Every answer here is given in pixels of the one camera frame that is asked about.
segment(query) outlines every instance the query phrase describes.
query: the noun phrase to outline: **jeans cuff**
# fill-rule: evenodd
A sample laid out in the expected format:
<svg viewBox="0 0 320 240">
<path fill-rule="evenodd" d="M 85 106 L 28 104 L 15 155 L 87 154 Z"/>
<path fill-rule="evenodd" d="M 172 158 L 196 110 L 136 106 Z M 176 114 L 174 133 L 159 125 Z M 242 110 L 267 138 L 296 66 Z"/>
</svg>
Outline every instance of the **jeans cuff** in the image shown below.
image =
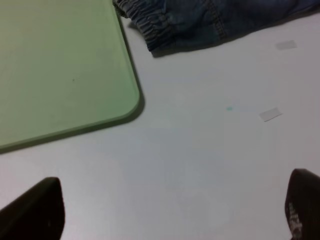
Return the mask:
<svg viewBox="0 0 320 240">
<path fill-rule="evenodd" d="M 137 26 L 150 52 L 174 44 L 172 27 L 156 4 L 146 0 L 113 0 L 112 3 L 118 14 L 130 18 Z"/>
</svg>

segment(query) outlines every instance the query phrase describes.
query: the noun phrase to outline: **green board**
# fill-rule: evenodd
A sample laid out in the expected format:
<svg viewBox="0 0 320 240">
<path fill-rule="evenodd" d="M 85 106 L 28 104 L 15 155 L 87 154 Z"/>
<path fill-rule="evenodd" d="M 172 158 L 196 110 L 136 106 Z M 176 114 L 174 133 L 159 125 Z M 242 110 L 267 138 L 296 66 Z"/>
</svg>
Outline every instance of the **green board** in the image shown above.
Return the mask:
<svg viewBox="0 0 320 240">
<path fill-rule="evenodd" d="M 0 1 L 0 151 L 115 123 L 139 101 L 111 0 Z"/>
</svg>

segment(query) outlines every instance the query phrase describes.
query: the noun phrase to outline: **white paper piece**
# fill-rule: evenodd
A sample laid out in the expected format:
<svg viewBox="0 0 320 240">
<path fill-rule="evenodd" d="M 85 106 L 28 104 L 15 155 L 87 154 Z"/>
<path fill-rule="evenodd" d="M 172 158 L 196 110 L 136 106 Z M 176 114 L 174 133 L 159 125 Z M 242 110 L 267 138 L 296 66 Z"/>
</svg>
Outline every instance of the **white paper piece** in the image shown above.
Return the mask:
<svg viewBox="0 0 320 240">
<path fill-rule="evenodd" d="M 275 45 L 278 50 L 296 49 L 298 46 L 294 40 L 279 42 Z"/>
<path fill-rule="evenodd" d="M 259 116 L 260 118 L 264 121 L 267 122 L 271 119 L 274 119 L 278 116 L 282 115 L 282 113 L 279 111 L 279 109 L 276 107 L 274 109 L 271 109 L 269 111 L 265 111 L 263 113 L 260 113 Z"/>
</svg>

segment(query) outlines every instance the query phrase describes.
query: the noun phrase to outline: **denim jeans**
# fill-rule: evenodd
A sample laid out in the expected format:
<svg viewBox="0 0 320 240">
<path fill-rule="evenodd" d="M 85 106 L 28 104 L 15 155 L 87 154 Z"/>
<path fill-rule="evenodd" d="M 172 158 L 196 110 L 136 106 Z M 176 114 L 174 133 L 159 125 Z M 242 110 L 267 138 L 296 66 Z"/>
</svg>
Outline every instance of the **denim jeans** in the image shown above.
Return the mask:
<svg viewBox="0 0 320 240">
<path fill-rule="evenodd" d="M 320 0 L 113 0 L 151 52 L 214 44 L 318 4 Z"/>
</svg>

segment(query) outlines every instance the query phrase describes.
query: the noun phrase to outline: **white surface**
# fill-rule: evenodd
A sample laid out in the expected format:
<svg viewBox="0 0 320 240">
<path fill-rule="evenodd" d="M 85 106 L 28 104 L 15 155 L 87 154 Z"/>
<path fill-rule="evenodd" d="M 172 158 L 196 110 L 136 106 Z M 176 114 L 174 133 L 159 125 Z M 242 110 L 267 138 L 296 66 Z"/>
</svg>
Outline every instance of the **white surface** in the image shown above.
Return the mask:
<svg viewBox="0 0 320 240">
<path fill-rule="evenodd" d="M 162 58 L 128 23 L 142 115 L 1 155 L 0 207 L 57 176 L 62 240 L 290 239 L 291 171 L 320 174 L 320 14 Z"/>
</svg>

